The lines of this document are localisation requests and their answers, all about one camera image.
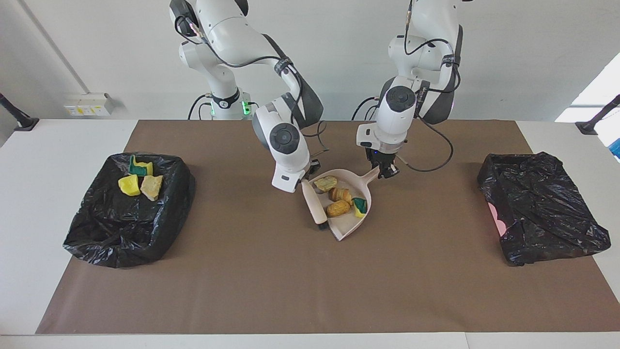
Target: bin lined with black bag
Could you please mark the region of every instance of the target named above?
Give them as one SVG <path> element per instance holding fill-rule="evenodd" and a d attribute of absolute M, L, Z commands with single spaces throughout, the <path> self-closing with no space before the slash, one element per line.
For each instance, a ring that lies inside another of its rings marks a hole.
<path fill-rule="evenodd" d="M 159 198 L 127 196 L 118 180 L 128 174 L 130 158 L 152 162 L 163 175 Z M 183 227 L 195 193 L 195 179 L 177 156 L 122 153 L 107 158 L 75 215 L 64 248 L 88 263 L 126 268 L 163 257 Z"/>
<path fill-rule="evenodd" d="M 596 223 L 562 162 L 550 154 L 490 154 L 478 184 L 506 226 L 500 244 L 513 265 L 594 255 L 611 247 L 608 231 Z"/>

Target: brown table covering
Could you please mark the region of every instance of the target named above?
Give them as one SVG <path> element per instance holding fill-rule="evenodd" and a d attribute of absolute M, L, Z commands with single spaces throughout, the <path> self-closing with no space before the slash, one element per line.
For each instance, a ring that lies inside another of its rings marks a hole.
<path fill-rule="evenodd" d="M 370 169 L 357 125 L 329 122 L 321 171 Z M 439 129 L 454 160 L 434 173 L 401 164 L 372 182 L 368 218 L 337 242 L 318 231 L 301 188 L 271 187 L 274 161 L 249 122 L 140 121 L 126 151 L 181 156 L 197 179 L 187 223 L 151 265 L 72 259 L 37 333 L 620 331 L 620 305 L 592 257 L 505 263 L 476 176 L 489 153 L 531 152 L 516 123 Z M 409 140 L 401 155 L 411 164 L 447 155 L 419 122 Z"/>

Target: black stand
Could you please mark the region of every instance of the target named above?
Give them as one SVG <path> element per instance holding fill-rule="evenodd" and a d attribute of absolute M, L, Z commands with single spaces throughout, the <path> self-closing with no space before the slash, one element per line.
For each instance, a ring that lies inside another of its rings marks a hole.
<path fill-rule="evenodd" d="M 3 94 L 0 93 L 0 104 L 8 110 L 11 115 L 17 120 L 17 127 L 15 131 L 31 131 L 35 128 L 35 125 L 39 121 L 36 117 L 29 117 L 28 114 L 19 110 L 19 108 L 15 107 L 11 102 L 9 102 Z"/>
<path fill-rule="evenodd" d="M 603 118 L 605 118 L 605 116 L 609 114 L 609 112 L 611 112 L 619 104 L 620 104 L 620 94 L 618 94 L 616 98 L 614 98 L 613 101 L 607 104 L 603 108 L 603 110 L 601 110 L 594 118 L 592 118 L 592 120 L 588 122 L 576 122 L 575 125 L 577 125 L 577 128 L 579 129 L 579 131 L 581 131 L 581 133 L 583 133 L 584 135 L 598 135 L 598 133 L 594 131 L 594 126 L 599 121 L 603 120 Z"/>

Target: white robotic arm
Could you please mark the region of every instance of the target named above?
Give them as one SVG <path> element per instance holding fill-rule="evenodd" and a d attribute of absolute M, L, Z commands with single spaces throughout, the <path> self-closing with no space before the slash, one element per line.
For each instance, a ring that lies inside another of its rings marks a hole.
<path fill-rule="evenodd" d="M 394 159 L 406 143 L 414 118 L 437 124 L 452 110 L 454 90 L 460 84 L 463 29 L 456 16 L 460 1 L 411 1 L 406 35 L 397 36 L 389 45 L 398 76 L 381 91 L 376 123 L 361 125 L 356 141 L 366 148 L 373 168 L 381 167 L 379 177 L 398 174 Z M 410 23 L 420 36 L 409 35 Z"/>
<path fill-rule="evenodd" d="M 319 122 L 323 106 L 318 96 L 278 45 L 248 24 L 246 0 L 172 0 L 170 6 L 175 28 L 191 41 L 182 45 L 181 56 L 209 79 L 214 101 L 220 107 L 233 105 L 240 95 L 232 71 L 221 65 L 269 65 L 290 88 L 258 108 L 252 123 L 276 161 L 272 184 L 295 192 L 310 167 L 301 129 Z"/>

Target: white electrical box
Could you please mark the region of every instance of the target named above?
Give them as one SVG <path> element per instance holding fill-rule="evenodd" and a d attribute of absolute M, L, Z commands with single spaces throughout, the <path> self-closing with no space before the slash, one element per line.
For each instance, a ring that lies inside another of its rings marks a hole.
<path fill-rule="evenodd" d="M 64 108 L 72 116 L 111 116 L 114 110 L 112 99 L 107 93 L 89 93 L 69 101 Z"/>

